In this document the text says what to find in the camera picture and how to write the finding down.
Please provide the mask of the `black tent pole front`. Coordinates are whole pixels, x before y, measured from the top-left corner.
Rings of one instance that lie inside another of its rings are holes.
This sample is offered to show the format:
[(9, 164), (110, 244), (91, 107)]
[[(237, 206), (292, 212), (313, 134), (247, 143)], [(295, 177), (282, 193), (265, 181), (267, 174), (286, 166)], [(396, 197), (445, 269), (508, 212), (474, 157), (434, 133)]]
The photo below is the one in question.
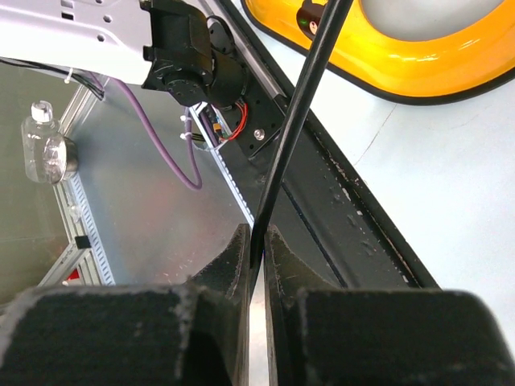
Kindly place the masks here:
[(307, 119), (315, 91), (328, 65), (351, 6), (351, 1), (330, 1), (326, 5), (315, 38), (304, 61), (293, 96), (286, 110), (278, 144), (270, 163), (253, 224), (249, 251), (249, 262), (252, 267), (258, 265), (261, 261), (264, 237), (284, 174)]

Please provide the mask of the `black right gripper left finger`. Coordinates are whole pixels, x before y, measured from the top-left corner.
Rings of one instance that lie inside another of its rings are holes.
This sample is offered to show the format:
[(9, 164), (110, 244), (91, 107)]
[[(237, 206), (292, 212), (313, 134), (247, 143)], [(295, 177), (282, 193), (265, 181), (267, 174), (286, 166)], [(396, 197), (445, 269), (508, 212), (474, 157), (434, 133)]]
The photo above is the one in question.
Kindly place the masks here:
[(4, 385), (246, 385), (250, 229), (181, 284), (37, 287), (6, 309)]

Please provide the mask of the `clear plastic bottle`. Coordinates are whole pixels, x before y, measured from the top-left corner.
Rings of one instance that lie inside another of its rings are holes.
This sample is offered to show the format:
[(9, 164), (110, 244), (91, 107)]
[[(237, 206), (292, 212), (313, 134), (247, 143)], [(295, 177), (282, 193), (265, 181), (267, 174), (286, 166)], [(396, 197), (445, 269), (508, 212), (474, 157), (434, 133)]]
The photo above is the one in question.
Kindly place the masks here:
[(78, 170), (76, 144), (61, 132), (52, 104), (36, 101), (21, 124), (26, 176), (35, 183), (56, 185)]

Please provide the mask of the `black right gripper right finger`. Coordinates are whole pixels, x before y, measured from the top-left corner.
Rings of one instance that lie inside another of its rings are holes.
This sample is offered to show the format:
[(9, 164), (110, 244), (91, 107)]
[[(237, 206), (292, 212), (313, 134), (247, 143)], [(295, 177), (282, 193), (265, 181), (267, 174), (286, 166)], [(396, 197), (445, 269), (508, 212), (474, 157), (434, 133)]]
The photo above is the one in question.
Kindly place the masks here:
[(490, 309), (463, 291), (341, 289), (277, 228), (263, 269), (272, 385), (511, 385), (514, 360)]

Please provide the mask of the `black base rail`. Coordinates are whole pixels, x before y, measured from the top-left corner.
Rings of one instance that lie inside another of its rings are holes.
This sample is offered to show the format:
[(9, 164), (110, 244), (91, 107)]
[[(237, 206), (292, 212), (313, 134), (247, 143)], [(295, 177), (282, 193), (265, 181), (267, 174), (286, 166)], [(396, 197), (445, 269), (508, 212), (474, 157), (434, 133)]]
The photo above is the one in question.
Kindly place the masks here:
[[(238, 38), (249, 48), (257, 89), (277, 112), (257, 122), (281, 125), (294, 85), (231, 1), (215, 1)], [(250, 158), (239, 145), (222, 150), (229, 173), (256, 215), (266, 173), (278, 138)], [(271, 224), (289, 247), (320, 276), (339, 287), (366, 289), (439, 289), (365, 181), (337, 149), (310, 111), (287, 167)]]

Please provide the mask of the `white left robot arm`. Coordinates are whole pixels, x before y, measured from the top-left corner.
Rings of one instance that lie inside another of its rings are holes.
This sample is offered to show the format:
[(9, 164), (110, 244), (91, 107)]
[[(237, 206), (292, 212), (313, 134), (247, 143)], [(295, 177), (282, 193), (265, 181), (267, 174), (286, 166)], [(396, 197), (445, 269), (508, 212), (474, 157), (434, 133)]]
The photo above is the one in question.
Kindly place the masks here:
[[(96, 72), (181, 105), (239, 101), (246, 70), (182, 1), (4, 1), (2, 56)], [(41, 286), (1, 326), (4, 385), (245, 385), (250, 229), (175, 285)]]

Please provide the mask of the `yellow double bowl holder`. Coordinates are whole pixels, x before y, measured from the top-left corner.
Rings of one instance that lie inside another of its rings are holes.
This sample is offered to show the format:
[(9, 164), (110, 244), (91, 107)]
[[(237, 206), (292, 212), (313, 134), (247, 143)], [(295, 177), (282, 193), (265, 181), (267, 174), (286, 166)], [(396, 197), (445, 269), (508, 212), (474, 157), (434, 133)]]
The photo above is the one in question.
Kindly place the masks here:
[(342, 3), (328, 70), (383, 100), (445, 105), (490, 92), (514, 78), (514, 3), (503, 1), (471, 26), (423, 41), (390, 37), (361, 1)]

